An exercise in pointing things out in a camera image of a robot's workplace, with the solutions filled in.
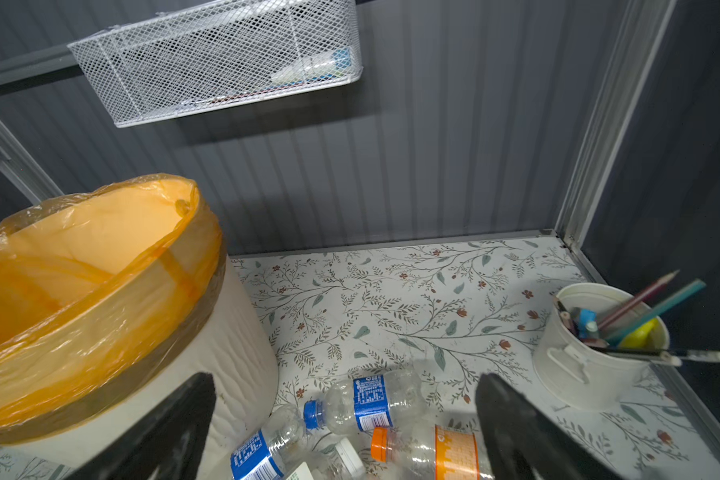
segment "gray wall panel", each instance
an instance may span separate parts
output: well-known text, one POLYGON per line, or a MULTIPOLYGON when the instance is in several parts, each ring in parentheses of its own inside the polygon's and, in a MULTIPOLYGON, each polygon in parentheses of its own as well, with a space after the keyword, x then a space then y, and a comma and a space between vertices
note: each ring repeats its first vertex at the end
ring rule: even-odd
MULTIPOLYGON (((0 19, 0 55, 191 3, 57 0, 0 19)), ((0 117, 67 192, 197 180, 234 253, 550 227, 623 7, 374 0, 354 84, 121 130, 71 69, 0 88, 0 117)))

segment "trash can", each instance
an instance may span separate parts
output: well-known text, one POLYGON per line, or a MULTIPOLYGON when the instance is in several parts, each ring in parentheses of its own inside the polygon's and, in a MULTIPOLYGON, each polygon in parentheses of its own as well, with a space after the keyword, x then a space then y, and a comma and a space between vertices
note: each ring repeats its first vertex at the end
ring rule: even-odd
POLYGON ((269 415, 277 366, 228 262, 195 182, 166 174, 5 219, 0 445, 78 466, 210 371, 206 451, 234 448, 269 415))

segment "cup handle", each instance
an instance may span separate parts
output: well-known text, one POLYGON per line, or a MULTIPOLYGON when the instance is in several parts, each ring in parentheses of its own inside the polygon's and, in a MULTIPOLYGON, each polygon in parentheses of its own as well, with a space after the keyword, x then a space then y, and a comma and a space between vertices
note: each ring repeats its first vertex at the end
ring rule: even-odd
POLYGON ((590 376, 586 372, 586 360, 582 358, 575 348, 573 348, 571 345, 566 346, 564 349, 558 349, 551 347, 547 349, 547 356, 557 364, 557 366, 561 369, 563 369, 568 375, 575 378, 578 382, 583 384, 588 384, 590 382, 590 376), (567 365, 565 365, 560 359, 557 358, 557 355, 565 354, 568 358, 571 358, 574 360, 580 367, 581 367, 581 375, 574 372, 570 368, 568 368, 567 365))

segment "trash bag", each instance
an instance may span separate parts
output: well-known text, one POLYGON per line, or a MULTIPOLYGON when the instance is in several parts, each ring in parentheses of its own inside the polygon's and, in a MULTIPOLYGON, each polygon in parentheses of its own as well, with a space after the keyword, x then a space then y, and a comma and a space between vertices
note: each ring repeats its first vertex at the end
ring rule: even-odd
POLYGON ((0 223, 0 445, 70 428, 154 378, 216 303, 226 252, 192 180, 153 174, 0 223))

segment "wire mesh basket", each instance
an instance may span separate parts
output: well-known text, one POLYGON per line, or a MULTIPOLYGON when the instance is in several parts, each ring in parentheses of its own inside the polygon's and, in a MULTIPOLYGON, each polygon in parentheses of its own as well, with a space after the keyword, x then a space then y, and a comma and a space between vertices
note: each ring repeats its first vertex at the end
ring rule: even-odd
POLYGON ((68 45, 119 128, 360 78, 355 0, 218 0, 68 45))

